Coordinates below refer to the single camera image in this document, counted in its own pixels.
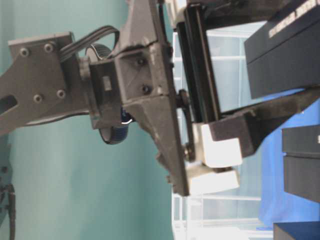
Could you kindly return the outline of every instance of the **screw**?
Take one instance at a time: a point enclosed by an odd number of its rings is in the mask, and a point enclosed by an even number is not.
[[[43,100],[43,97],[42,97],[40,94],[36,94],[36,95],[34,95],[34,97],[33,97],[33,101],[34,101],[36,104],[41,103],[42,100]]]
[[[60,99],[64,99],[66,97],[66,91],[63,89],[60,89],[56,92],[56,96]]]
[[[151,90],[152,90],[152,89],[151,89],[150,86],[145,85],[145,84],[142,85],[142,92],[143,92],[144,95],[150,94],[150,93],[151,93]]]
[[[24,58],[28,57],[28,56],[30,55],[29,49],[28,49],[28,48],[25,48],[25,47],[21,48],[21,49],[20,49],[20,55],[21,55],[22,57],[24,57]]]
[[[1,168],[1,172],[3,172],[4,174],[6,174],[8,172],[8,167],[7,166],[3,166]]]
[[[47,54],[50,54],[54,51],[55,47],[52,43],[47,43],[46,45],[44,45],[44,51],[47,53]]]

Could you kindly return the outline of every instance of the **robotic arm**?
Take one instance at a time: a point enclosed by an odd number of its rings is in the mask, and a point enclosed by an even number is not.
[[[203,171],[201,165],[199,171],[188,172],[185,167],[185,161],[203,162],[197,126],[206,125],[213,141],[238,139],[241,156],[246,157],[274,129],[319,98],[319,88],[314,87],[221,112],[206,30],[267,20],[288,1],[180,2],[166,1],[172,27],[179,34],[189,93],[175,91],[163,2],[157,7],[153,0],[131,0],[120,33],[104,26],[78,41],[66,32],[9,42],[14,61],[0,77],[0,135],[89,114],[92,128],[100,131],[106,143],[116,144],[135,121],[152,136],[159,150],[157,160],[169,172],[174,192],[187,196],[192,176],[217,171],[212,166]],[[115,34],[113,51],[94,44],[108,34]],[[85,48],[87,56],[78,57],[77,52]],[[186,116],[188,143],[184,146],[177,108]]]

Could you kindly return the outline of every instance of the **mounting hole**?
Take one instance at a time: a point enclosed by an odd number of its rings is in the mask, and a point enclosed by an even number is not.
[[[29,49],[28,49],[28,48],[25,48],[25,47],[21,48],[21,49],[20,49],[20,55],[21,55],[22,57],[24,57],[24,58],[28,57],[28,56],[30,55]]]
[[[56,95],[60,99],[64,99],[66,97],[66,91],[63,89],[60,89],[56,92]]]
[[[54,51],[55,47],[52,43],[47,43],[44,45],[44,51],[48,54],[52,53]]]
[[[33,97],[33,101],[34,101],[36,104],[41,103],[42,100],[43,100],[43,97],[42,97],[40,94],[36,94],[36,95],[34,95],[34,97]]]

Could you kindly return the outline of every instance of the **teal wall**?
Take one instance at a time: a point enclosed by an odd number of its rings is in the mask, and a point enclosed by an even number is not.
[[[124,0],[0,0],[0,73],[11,64],[8,40],[65,31],[78,39],[102,25],[120,28],[127,11]],[[86,116],[17,129],[8,144],[17,240],[173,239],[166,172],[136,123],[116,146]],[[0,239],[8,234],[6,218]]]

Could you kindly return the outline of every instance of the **bolt head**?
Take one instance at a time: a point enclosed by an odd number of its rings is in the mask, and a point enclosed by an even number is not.
[[[52,43],[47,43],[44,45],[44,51],[48,54],[52,53],[54,51],[55,47]]]
[[[56,92],[56,96],[60,99],[64,99],[66,97],[66,91],[63,89],[60,89]]]
[[[142,85],[141,89],[142,89],[142,92],[143,92],[144,95],[148,95],[152,91],[151,87],[148,86],[148,85]]]
[[[33,101],[36,103],[36,104],[39,104],[41,103],[43,100],[43,97],[40,95],[40,94],[36,94],[33,96]]]
[[[25,48],[25,47],[21,48],[21,49],[20,49],[20,55],[21,55],[22,57],[24,57],[24,58],[28,57],[28,56],[30,55],[29,49],[28,49],[28,48]]]

